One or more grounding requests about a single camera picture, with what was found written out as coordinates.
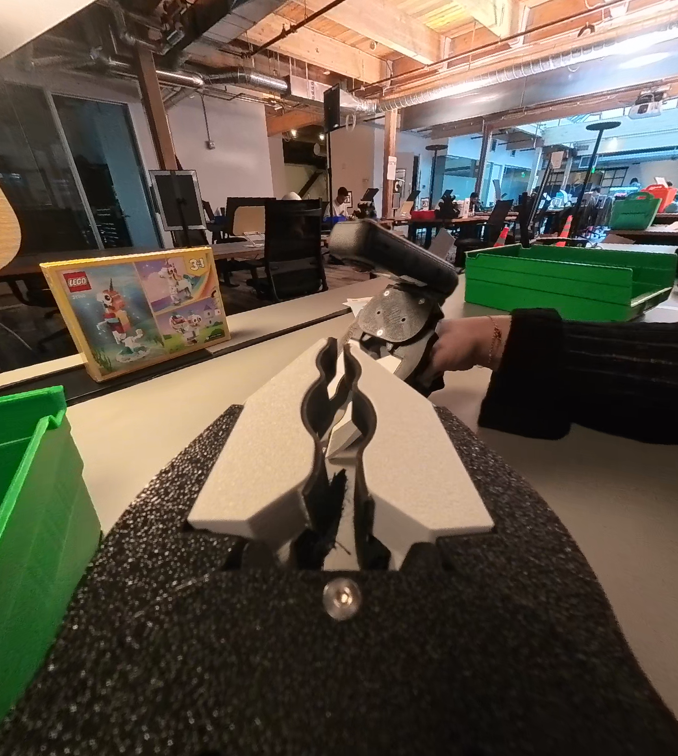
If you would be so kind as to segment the person's right hand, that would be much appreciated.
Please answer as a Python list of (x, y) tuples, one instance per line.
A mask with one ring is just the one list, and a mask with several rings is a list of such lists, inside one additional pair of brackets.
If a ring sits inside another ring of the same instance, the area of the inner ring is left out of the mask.
[(430, 353), (434, 375), (468, 371), (474, 367), (496, 370), (511, 329), (510, 315), (443, 319)]

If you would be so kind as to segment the white studio light panel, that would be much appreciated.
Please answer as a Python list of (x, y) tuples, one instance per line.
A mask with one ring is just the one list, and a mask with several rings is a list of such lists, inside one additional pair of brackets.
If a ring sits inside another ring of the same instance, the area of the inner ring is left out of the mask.
[(90, 4), (90, 1), (0, 1), (0, 61)]

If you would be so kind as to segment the ceiling projector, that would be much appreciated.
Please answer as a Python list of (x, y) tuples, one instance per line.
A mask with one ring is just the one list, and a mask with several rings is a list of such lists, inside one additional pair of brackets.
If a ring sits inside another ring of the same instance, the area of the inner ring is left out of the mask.
[(666, 91), (662, 89), (641, 92), (634, 104), (628, 109), (628, 118), (648, 119), (658, 117), (663, 111), (665, 96)]

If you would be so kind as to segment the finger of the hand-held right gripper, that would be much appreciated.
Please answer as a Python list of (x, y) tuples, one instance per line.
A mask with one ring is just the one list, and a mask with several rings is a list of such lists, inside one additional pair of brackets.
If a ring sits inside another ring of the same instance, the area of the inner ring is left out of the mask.
[(329, 412), (344, 409), (325, 445), (325, 457), (333, 460), (340, 452), (359, 443), (360, 462), (388, 462), (394, 452), (395, 434), (401, 433), (401, 378), (395, 374), (401, 359), (393, 355), (379, 360), (368, 352), (344, 352), (344, 397), (329, 399)]
[(348, 343), (363, 345), (366, 334), (359, 324), (352, 324), (345, 334), (337, 342), (337, 359), (335, 373), (328, 383), (328, 397), (332, 401), (338, 401), (344, 397), (345, 386), (345, 357), (344, 348)]

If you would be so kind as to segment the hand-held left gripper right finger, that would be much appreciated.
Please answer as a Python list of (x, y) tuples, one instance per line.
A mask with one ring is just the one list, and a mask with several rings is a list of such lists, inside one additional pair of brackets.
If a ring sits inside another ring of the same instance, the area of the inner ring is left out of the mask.
[(359, 345), (344, 347), (344, 365), (359, 432), (359, 568), (398, 570), (417, 544), (491, 532), (492, 516), (434, 405)]

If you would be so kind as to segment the stack of green trays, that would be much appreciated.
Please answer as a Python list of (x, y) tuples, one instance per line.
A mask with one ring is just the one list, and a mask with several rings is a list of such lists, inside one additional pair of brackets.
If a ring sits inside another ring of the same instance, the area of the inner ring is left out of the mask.
[(513, 312), (553, 309), (563, 319), (629, 322), (665, 302), (676, 281), (675, 252), (535, 244), (468, 252), (465, 301)]

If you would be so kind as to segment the green plastic bin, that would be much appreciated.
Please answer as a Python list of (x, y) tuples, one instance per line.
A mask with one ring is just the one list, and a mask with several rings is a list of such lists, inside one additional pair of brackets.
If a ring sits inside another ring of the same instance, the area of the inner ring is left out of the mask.
[(101, 536), (63, 388), (0, 397), (0, 722), (49, 652)]

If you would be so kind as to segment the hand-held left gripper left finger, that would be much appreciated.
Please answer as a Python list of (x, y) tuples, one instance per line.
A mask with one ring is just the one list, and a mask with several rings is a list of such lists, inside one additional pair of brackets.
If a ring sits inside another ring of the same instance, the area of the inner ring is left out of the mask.
[(340, 524), (340, 474), (329, 473), (323, 444), (336, 367), (337, 340), (320, 339), (249, 397), (189, 512), (192, 528), (324, 569)]

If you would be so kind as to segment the silver ventilation duct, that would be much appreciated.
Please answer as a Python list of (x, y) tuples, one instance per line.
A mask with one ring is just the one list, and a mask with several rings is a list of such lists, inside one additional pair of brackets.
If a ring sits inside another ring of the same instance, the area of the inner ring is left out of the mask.
[(247, 68), (230, 68), (208, 72), (156, 69), (160, 83), (201, 90), (214, 85), (233, 85), (277, 95), (291, 94), (287, 80)]

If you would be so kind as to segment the yellow lego set box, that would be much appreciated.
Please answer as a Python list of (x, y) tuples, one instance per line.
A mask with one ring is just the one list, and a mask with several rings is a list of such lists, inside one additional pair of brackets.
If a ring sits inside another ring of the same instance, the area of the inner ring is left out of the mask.
[(231, 338), (211, 246), (40, 267), (97, 383)]

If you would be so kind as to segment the green plastic crate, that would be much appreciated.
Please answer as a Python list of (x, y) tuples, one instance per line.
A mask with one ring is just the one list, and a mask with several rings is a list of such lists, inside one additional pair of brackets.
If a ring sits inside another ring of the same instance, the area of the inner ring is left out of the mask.
[(611, 231), (643, 231), (649, 228), (659, 212), (661, 200), (654, 194), (639, 191), (616, 199), (609, 215)]

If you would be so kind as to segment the dark screen on stand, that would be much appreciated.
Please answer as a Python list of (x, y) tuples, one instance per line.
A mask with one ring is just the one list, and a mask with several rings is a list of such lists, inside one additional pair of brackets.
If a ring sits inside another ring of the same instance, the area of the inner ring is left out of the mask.
[(207, 230), (206, 215), (193, 169), (149, 171), (155, 206), (166, 232)]

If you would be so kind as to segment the black office chair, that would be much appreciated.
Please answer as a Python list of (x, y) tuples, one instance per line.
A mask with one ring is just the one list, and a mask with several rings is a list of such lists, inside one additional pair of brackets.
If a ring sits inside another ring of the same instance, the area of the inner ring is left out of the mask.
[(268, 200), (265, 204), (265, 292), (273, 302), (328, 289), (322, 257), (320, 200)]

